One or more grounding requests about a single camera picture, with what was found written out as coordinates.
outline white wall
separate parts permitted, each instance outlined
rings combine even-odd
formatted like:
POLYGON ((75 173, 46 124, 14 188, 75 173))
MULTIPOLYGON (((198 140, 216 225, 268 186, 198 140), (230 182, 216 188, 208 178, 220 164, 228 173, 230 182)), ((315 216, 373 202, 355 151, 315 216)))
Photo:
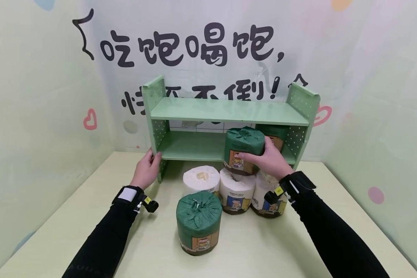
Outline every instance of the white wall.
MULTIPOLYGON (((305 152, 304 160, 320 161, 325 153, 333 131, 335 109, 339 109, 345 92, 342 90, 346 78, 346 68, 357 43, 364 22, 370 12, 373 0, 211 0, 211 1, 142 1, 142 0, 113 0, 95 1, 82 0, 85 16, 93 9, 94 17, 83 25, 88 40, 87 49, 99 66, 108 94, 114 129, 116 149, 120 151, 144 152, 150 147, 145 116, 141 114, 142 97, 136 96, 139 86, 164 74, 165 85, 180 87, 176 90, 179 97, 195 97, 199 93, 194 86, 212 85, 211 95, 219 99, 227 99, 224 91, 234 85, 233 97, 237 100, 237 81, 249 80, 244 87, 249 89, 248 99, 253 101, 285 101, 288 85, 301 74, 307 87, 321 94, 322 110, 318 113, 317 126, 314 127, 305 152), (219 43, 207 43, 205 27, 217 22, 224 27, 224 38, 219 43), (273 36, 258 50, 264 54, 273 49, 271 55, 257 61, 251 55, 250 40, 242 49, 247 48, 246 57, 239 58, 237 47, 234 47, 234 33, 251 33, 251 27, 272 27, 273 36), (127 36, 129 41, 115 42, 111 32, 119 36, 127 36), (182 61, 178 65, 169 66, 161 61, 159 47, 154 46, 150 55, 156 55, 156 61, 151 64, 145 53, 139 50, 138 39, 155 40, 154 32, 158 34, 176 34, 180 41, 168 60, 182 61), (199 53, 191 57, 186 49, 185 41, 189 36, 196 36, 199 42, 199 53), (115 46, 129 47, 130 53, 126 61, 133 62, 133 67, 118 65, 122 52, 115 51, 115 57, 109 61, 103 55, 102 41, 115 46), (227 62, 223 66, 208 64, 201 58, 202 44, 225 47, 227 62), (279 61, 278 54, 284 53, 279 61), (276 97, 271 98, 271 89, 276 77, 280 78, 276 97), (264 92, 258 100, 259 85, 253 92, 252 82, 263 82, 264 92), (135 114, 129 107, 122 105, 125 92, 130 94, 135 114)), ((256 36, 267 36, 259 33, 256 36)), ((161 43, 171 43, 173 40, 162 40, 161 43)), ((198 131, 225 132, 226 129, 241 124, 220 123, 218 125, 204 122, 197 126, 198 131)), ((173 121, 175 129, 184 128, 181 121, 173 121)))
POLYGON ((377 2, 348 72, 326 166, 417 268, 417 0, 377 2))
POLYGON ((113 149, 80 17, 74 1, 0 1, 0 266, 113 149))

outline white toilet paper roll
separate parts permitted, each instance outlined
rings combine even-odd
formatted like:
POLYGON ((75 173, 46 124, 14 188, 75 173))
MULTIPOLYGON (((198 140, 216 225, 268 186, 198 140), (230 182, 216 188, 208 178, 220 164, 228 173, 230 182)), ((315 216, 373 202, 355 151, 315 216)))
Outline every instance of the white toilet paper roll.
POLYGON ((220 172, 220 194, 222 208, 229 214, 244 213, 250 206, 255 190, 255 176, 241 176, 225 168, 220 172))
POLYGON ((269 204, 265 201, 264 196, 268 191, 273 191, 279 186, 278 180, 273 176, 259 171, 256 174, 256 188, 253 193, 252 207, 253 211, 260 216, 274 218, 284 213, 287 205, 287 197, 283 194, 276 204, 269 204))
POLYGON ((208 191, 219 196, 219 172, 212 166, 199 166, 183 174, 184 196, 208 191))

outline wrist strap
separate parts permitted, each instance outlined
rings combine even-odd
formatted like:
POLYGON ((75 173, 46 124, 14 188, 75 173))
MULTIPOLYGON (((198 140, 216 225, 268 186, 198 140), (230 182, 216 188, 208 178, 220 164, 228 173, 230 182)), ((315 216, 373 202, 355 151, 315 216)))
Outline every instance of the wrist strap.
POLYGON ((119 190, 119 193, 113 199, 112 204, 115 203, 125 204, 128 208, 137 213, 139 213, 142 205, 144 205, 149 213, 155 212, 159 207, 158 202, 145 195, 142 188, 131 185, 124 186, 119 190))
POLYGON ((282 194, 286 194, 289 202, 293 204, 299 197, 317 188, 301 171, 285 176, 279 184, 275 191, 269 191, 264 196, 270 204, 276 203, 282 194))
POLYGON ((122 203, 128 208, 139 213, 142 206, 144 191, 137 186, 127 185, 122 187, 111 204, 122 203))

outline right hand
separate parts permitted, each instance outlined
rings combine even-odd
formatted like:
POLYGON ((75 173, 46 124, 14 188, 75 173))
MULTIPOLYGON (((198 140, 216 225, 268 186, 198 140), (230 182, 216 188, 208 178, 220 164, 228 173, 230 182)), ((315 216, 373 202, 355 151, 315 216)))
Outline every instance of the right hand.
POLYGON ((238 153, 238 157, 244 161, 255 164, 264 173, 274 176, 278 181, 294 172, 278 149, 273 145, 272 140, 267 136, 265 137, 263 155, 258 156, 251 153, 238 153))
POLYGON ((159 163, 161 163, 162 155, 157 153, 153 155, 153 150, 150 148, 144 157, 138 161, 131 186, 138 186, 142 190, 146 190, 156 179, 159 172, 159 163))

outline table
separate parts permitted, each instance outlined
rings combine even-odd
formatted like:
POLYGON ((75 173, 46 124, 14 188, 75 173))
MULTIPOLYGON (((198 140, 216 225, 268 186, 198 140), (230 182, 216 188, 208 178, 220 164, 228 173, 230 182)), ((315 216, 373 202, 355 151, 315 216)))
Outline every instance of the table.
MULTIPOLYGON (((0 269, 0 278, 61 277, 70 261, 106 214, 120 187, 131 180, 140 153, 114 152, 0 269)), ((288 205, 276 219, 223 213, 219 243, 193 257, 182 251, 176 230, 176 205, 182 174, 203 162, 170 162, 162 184, 147 190, 159 202, 154 214, 136 218, 115 277, 330 277, 298 215, 288 205)), ((217 169, 221 163, 210 163, 217 169)), ((317 194, 369 245, 391 278, 417 272, 364 210, 320 162, 300 162, 317 185, 317 194)))

